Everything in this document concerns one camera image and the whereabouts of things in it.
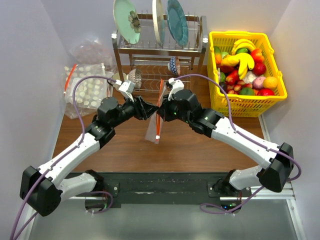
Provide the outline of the clear orange zip bag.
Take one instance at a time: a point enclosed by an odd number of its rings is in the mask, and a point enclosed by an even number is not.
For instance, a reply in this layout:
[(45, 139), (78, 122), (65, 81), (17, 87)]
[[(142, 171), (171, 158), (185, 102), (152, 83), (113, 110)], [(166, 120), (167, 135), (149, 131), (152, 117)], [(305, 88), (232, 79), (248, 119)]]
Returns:
[[(161, 106), (161, 104), (163, 102), (163, 97), (166, 92), (167, 92), (167, 88), (165, 86), (165, 81), (163, 79), (161, 79), (160, 80), (160, 90), (159, 90), (159, 95), (158, 95), (158, 100), (157, 100), (158, 107)], [(155, 112), (150, 118), (150, 122), (149, 122), (144, 139), (147, 141), (150, 141), (154, 144), (159, 144), (162, 126), (163, 126), (163, 120), (160, 117), (160, 115), (158, 115), (158, 113)]]

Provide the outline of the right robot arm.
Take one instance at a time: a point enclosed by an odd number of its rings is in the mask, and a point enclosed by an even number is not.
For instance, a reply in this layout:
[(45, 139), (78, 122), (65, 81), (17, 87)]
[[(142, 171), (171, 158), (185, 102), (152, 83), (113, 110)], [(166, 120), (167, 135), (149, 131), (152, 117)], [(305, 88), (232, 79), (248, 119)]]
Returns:
[(227, 196), (233, 197), (245, 188), (256, 186), (280, 193), (294, 168), (291, 145), (285, 142), (278, 145), (242, 128), (232, 128), (228, 118), (211, 108), (203, 108), (188, 89), (166, 94), (158, 114), (165, 122), (181, 120), (194, 132), (226, 143), (257, 163), (255, 167), (233, 169), (213, 185), (215, 191)]

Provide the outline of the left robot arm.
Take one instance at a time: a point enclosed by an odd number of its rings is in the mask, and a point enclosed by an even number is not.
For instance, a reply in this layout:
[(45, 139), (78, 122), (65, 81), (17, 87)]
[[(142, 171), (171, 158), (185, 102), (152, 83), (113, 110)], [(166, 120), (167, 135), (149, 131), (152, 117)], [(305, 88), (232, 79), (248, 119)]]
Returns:
[(101, 101), (92, 123), (79, 138), (54, 159), (22, 173), (20, 197), (41, 216), (51, 214), (60, 204), (64, 191), (60, 184), (84, 159), (103, 148), (116, 134), (115, 127), (129, 120), (147, 120), (159, 107), (141, 96), (119, 104), (114, 97)]

